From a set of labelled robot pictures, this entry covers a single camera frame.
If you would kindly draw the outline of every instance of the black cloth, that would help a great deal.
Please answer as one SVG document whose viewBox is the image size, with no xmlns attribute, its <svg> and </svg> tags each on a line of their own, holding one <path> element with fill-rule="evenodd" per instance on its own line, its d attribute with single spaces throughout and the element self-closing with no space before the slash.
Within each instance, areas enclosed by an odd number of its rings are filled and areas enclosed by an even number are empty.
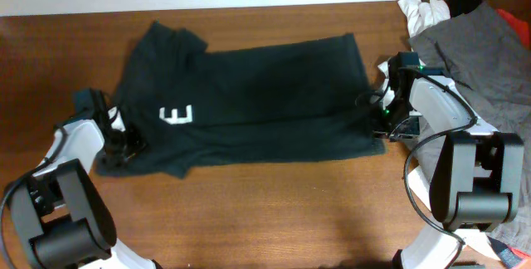
<svg viewBox="0 0 531 269">
<path fill-rule="evenodd" d="M 349 159 L 381 154 L 366 107 L 368 79 L 352 34 L 299 44 L 206 53 L 185 29 L 157 22 L 134 49 L 113 101 L 148 148 L 101 174 L 192 166 Z M 192 121 L 161 120 L 177 109 Z"/>
<path fill-rule="evenodd" d="M 483 0 L 445 0 L 450 9 L 450 17 L 457 17 L 474 11 Z"/>
</svg>

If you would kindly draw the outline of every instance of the gray cloth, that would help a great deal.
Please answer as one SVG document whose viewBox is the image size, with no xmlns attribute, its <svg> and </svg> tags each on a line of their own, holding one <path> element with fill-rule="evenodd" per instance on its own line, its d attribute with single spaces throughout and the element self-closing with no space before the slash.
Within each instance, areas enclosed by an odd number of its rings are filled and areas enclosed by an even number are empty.
<svg viewBox="0 0 531 269">
<path fill-rule="evenodd" d="M 511 223 L 490 236 L 531 253 L 531 51 L 487 3 L 473 12 L 444 21 L 409 40 L 429 66 L 446 66 L 457 90 L 472 108 L 501 132 L 518 133 L 525 143 L 519 211 Z M 433 134 L 421 123 L 421 138 Z M 417 159 L 431 181 L 443 139 L 427 144 Z"/>
</svg>

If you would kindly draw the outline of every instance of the white cloth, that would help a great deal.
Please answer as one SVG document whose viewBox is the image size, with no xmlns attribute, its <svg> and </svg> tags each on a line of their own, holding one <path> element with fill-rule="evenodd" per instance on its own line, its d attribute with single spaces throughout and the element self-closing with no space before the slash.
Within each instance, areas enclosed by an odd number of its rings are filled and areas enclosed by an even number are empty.
<svg viewBox="0 0 531 269">
<path fill-rule="evenodd" d="M 409 37 L 421 33 L 438 22 L 450 19 L 450 9 L 444 0 L 399 0 L 398 6 L 407 17 Z"/>
</svg>

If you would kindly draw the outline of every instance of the wood grain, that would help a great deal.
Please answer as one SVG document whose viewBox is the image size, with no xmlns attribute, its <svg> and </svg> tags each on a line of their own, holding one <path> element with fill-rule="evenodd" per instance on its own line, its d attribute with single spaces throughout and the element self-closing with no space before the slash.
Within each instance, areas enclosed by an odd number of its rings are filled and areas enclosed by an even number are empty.
<svg viewBox="0 0 531 269">
<path fill-rule="evenodd" d="M 531 20 L 530 0 L 490 0 Z M 112 92 L 127 56 L 153 20 L 186 27 L 209 50 L 301 42 L 353 32 L 368 75 L 408 50 L 395 2 L 0 18 L 0 186 L 34 167 L 54 123 L 84 87 Z M 316 268 L 384 264 L 420 231 L 403 189 L 407 151 L 310 164 L 195 168 L 113 179 L 91 174 L 119 238 L 165 268 Z M 7 245 L 24 257 L 12 224 Z M 501 267 L 466 249 L 463 261 Z"/>
</svg>

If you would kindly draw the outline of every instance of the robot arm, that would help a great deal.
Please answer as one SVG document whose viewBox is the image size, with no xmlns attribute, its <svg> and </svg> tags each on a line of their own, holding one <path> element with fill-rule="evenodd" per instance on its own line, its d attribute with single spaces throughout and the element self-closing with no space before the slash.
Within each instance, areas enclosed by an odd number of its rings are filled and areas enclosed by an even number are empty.
<svg viewBox="0 0 531 269">
<path fill-rule="evenodd" d="M 110 133 L 121 133 L 127 139 L 121 115 L 114 110 L 116 116 L 110 116 L 122 126 L 121 131 L 110 131 L 113 123 L 108 121 L 106 108 L 98 108 L 105 103 L 101 92 L 84 90 L 78 95 L 81 100 L 76 103 L 83 105 L 82 115 L 56 130 L 46 159 L 52 158 L 57 148 L 59 153 L 17 187 L 9 201 L 27 260 L 32 268 L 160 268 L 117 239 L 110 212 L 88 176 Z M 43 219 L 64 207 L 67 215 Z"/>
<path fill-rule="evenodd" d="M 455 82 L 445 77 L 442 69 L 421 66 L 415 52 L 399 53 L 381 70 L 386 76 L 382 90 L 387 92 L 381 100 L 380 126 L 387 127 L 387 135 L 404 122 L 418 125 L 414 119 L 424 116 L 435 134 L 446 136 L 430 186 L 437 225 L 465 237 L 471 229 L 490 232 L 500 223 L 512 221 L 519 203 L 523 141 L 516 134 L 498 132 L 481 119 L 459 94 Z M 475 124 L 470 128 L 445 133 L 469 124 L 471 114 Z M 406 125 L 401 131 L 418 128 Z M 401 136 L 410 137 L 411 133 L 399 132 L 397 137 Z M 490 174 L 477 175 L 478 170 Z M 445 268 L 459 249 L 455 238 L 427 224 L 410 246 L 397 253 L 393 265 Z"/>
</svg>

